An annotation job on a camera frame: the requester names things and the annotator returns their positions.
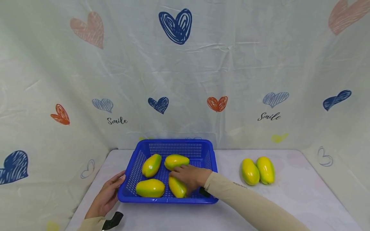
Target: orange heart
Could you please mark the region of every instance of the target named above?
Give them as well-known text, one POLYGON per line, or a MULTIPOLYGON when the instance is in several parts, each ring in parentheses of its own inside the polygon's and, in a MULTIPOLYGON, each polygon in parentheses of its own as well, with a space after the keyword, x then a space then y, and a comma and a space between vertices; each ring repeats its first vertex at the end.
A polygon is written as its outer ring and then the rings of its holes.
POLYGON ((370 0, 357 0, 348 7, 348 0, 339 0, 329 17, 329 28, 335 35, 360 20, 370 11, 370 0))
POLYGON ((225 109, 226 104, 228 102, 228 97, 223 96, 217 101, 215 97, 209 97, 207 99, 208 106, 215 112, 221 112, 225 109))
POLYGON ((77 18, 72 18, 70 26, 80 39, 103 49, 104 28, 98 13, 90 12, 87 16, 87 24, 77 18))
POLYGON ((60 104, 55 105, 55 110, 57 111, 58 114, 57 115, 50 114, 50 116, 61 124, 69 125, 70 124, 69 117, 65 109, 62 107, 62 105, 60 104))

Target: white fabric backdrop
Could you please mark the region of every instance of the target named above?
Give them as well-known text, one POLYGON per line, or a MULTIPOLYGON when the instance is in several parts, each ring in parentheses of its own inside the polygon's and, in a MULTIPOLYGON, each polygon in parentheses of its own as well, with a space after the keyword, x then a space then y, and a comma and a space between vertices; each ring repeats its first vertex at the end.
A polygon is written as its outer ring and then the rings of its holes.
POLYGON ((370 0, 0 2, 2 230, 63 230, 109 150, 151 137, 298 149, 368 230, 368 11, 370 0), (171 22, 187 28, 167 36, 171 22))

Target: yellow heart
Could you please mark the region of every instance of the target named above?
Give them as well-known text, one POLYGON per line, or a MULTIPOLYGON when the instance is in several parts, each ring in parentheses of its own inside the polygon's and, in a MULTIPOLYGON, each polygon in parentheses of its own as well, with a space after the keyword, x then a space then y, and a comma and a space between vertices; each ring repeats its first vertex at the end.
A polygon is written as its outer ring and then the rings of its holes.
POLYGON ((286 137, 288 136, 288 133, 285 133, 284 135, 282 136, 279 136, 279 135, 272 135, 271 136, 271 140, 275 143, 280 143, 281 141, 283 141, 286 137))
POLYGON ((148 137, 148 138, 145 138, 145 137, 142 137, 142 136, 140 136, 140 137, 139 137, 139 140, 140 140, 140 141, 142 141, 142 140, 147 140, 147 139, 148 139, 148 140, 153 140, 153 139, 154 139, 154 137, 148 137))
POLYGON ((59 225, 53 221, 48 221, 46 231, 59 231, 59 225))

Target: hand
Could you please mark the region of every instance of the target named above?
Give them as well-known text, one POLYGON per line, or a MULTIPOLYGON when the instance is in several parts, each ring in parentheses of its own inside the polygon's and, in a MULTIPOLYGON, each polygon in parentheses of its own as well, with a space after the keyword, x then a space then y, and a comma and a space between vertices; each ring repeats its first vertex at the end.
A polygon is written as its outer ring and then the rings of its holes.
POLYGON ((186 196, 189 197, 194 190, 204 187, 211 173, 212 170, 210 169, 202 169, 188 164, 175 167, 169 175, 179 179, 186 185, 186 196))
POLYGON ((98 195, 92 202, 89 211, 87 211, 85 219, 93 217, 105 217, 106 214, 113 208, 118 201, 118 187, 125 181, 126 170, 118 173, 109 181, 105 182, 98 195))

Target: yellow-green papaya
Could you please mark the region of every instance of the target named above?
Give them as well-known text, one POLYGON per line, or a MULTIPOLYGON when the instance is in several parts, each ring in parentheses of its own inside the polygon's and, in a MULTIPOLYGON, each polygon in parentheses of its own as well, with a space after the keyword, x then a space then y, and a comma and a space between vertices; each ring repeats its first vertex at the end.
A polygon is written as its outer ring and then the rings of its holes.
POLYGON ((164 166, 170 170, 173 171, 174 167, 180 166, 182 164, 189 164, 189 158, 177 154, 169 155, 164 160, 164 166))
POLYGON ((153 177, 158 172, 161 161, 162 157, 160 155, 152 155, 144 162, 141 173, 147 178, 153 177))
POLYGON ((186 185, 179 181, 178 179, 170 176, 168 178, 168 186, 171 192, 175 195, 176 198, 186 197, 186 185))
POLYGON ((246 158, 242 162, 242 177, 245 183, 249 185, 256 185, 259 182, 259 171, 257 166, 249 158, 246 158))
POLYGON ((136 193, 142 197, 161 197, 164 194, 164 183, 157 179, 140 181, 136 193))
POLYGON ((259 171, 262 184, 272 184, 275 181, 275 169, 272 162, 267 157, 257 159, 256 166, 259 171))

